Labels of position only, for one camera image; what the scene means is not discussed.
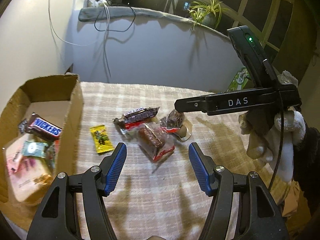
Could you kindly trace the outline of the white gloved right hand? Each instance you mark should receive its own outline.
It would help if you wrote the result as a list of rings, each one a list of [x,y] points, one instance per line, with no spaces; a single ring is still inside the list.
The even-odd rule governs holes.
[[[249,135],[246,154],[251,159],[257,159],[262,166],[270,165],[277,176],[285,183],[293,178],[293,147],[302,143],[306,134],[306,124],[302,114],[294,109],[284,112],[283,147],[276,168],[281,137],[281,114],[275,114],[267,124],[267,116],[263,109],[254,109],[239,115],[239,125],[242,134]]]

